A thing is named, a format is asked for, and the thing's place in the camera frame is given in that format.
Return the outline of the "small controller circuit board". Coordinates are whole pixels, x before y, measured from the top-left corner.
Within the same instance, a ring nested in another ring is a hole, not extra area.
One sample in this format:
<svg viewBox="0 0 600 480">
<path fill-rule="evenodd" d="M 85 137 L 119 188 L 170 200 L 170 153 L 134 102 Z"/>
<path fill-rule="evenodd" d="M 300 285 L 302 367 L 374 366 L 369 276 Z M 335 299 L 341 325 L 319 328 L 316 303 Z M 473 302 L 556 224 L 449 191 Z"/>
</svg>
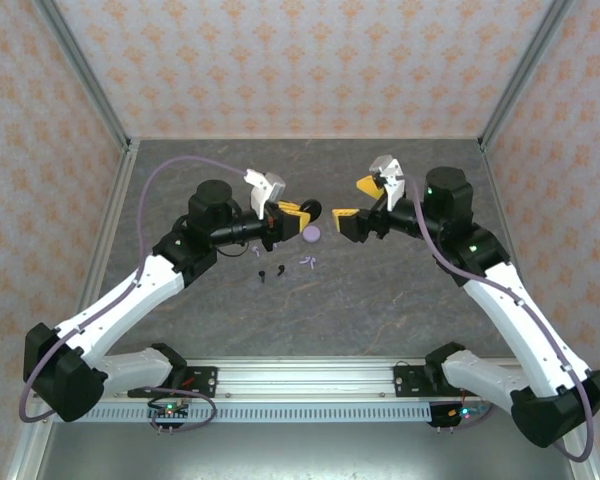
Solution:
<svg viewBox="0 0 600 480">
<path fill-rule="evenodd" d="M 147 403 L 148 417 L 157 420 L 180 420 L 188 417 L 189 405 L 184 402 L 151 400 Z"/>
<path fill-rule="evenodd" d="M 431 420 L 428 424 L 434 428 L 456 428 L 488 410 L 484 404 L 464 405 L 452 401 L 432 402 L 429 408 Z"/>
</svg>

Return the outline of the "grey metal platform sheet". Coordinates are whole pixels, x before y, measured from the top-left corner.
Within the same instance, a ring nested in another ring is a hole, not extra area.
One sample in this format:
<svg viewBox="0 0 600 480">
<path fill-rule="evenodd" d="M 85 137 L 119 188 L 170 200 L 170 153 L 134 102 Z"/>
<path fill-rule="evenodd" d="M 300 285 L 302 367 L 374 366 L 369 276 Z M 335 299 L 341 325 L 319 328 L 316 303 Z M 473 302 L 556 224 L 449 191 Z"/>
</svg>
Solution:
<svg viewBox="0 0 600 480">
<path fill-rule="evenodd" d="M 503 414 L 454 433 L 424 423 L 53 427 L 37 480 L 573 480 Z"/>
</svg>

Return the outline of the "aluminium table edge rail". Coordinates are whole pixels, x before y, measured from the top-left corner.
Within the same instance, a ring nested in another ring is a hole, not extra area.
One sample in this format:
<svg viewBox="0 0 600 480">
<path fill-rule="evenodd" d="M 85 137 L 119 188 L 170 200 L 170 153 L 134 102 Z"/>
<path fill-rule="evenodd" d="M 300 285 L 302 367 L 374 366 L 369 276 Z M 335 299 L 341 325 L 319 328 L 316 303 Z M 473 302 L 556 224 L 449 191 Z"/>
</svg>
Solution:
<svg viewBox="0 0 600 480">
<path fill-rule="evenodd" d="M 116 174 L 98 226 L 96 241 L 83 281 L 82 290 L 76 301 L 75 313 L 82 312 L 100 297 L 106 267 L 140 143 L 141 140 L 139 138 L 132 138 L 129 144 L 122 149 Z"/>
<path fill-rule="evenodd" d="M 520 269 L 518 257 L 516 255 L 516 251 L 515 251 L 515 248 L 513 245 L 511 232 L 509 229 L 509 223 L 508 223 L 506 215 L 505 215 L 504 203 L 502 202 L 502 200 L 500 198 L 494 171 L 489 163 L 486 147 L 483 145 L 481 138 L 477 139 L 477 145 L 480 150 L 481 162 L 482 162 L 482 164 L 484 166 L 484 170 L 487 174 L 489 185 L 490 185 L 492 195 L 494 198 L 494 203 L 495 203 L 496 210 L 498 213 L 498 218 L 499 218 L 499 222 L 500 222 L 501 229 L 502 229 L 502 237 L 504 238 L 503 244 L 505 246 L 507 253 L 510 256 L 511 262 L 516 267 L 518 277 L 520 278 L 521 283 L 523 285 L 526 285 L 525 278 Z"/>
</svg>

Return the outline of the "aluminium frame post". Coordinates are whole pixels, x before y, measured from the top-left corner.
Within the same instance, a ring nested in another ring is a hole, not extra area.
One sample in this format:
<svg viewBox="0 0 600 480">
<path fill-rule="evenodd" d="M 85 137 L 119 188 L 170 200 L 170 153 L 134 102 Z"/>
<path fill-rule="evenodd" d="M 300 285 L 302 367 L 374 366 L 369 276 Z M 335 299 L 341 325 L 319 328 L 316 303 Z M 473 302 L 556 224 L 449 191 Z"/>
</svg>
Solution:
<svg viewBox="0 0 600 480">
<path fill-rule="evenodd" d="M 559 31 L 575 0 L 551 0 L 538 28 L 513 71 L 506 87 L 490 115 L 482 134 L 477 138 L 480 150 L 486 153 L 496 141 L 503 124 L 527 86 L 540 60 Z"/>
<path fill-rule="evenodd" d="M 122 122 L 110 103 L 89 60 L 79 45 L 69 23 L 56 0 L 32 0 L 41 14 L 59 48 L 68 60 L 87 96 L 103 120 L 105 127 L 118 147 L 126 151 L 131 143 Z"/>
</svg>

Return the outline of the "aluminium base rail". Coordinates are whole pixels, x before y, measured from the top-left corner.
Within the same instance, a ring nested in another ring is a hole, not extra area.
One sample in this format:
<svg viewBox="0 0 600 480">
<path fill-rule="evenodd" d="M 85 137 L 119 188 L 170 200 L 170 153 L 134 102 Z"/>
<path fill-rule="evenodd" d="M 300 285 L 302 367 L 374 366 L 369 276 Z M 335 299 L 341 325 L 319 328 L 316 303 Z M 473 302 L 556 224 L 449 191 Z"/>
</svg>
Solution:
<svg viewBox="0 0 600 480">
<path fill-rule="evenodd" d="M 408 357 L 208 357 L 195 367 L 218 369 L 215 399 L 221 402 L 393 401 L 395 366 L 419 366 Z"/>
</svg>

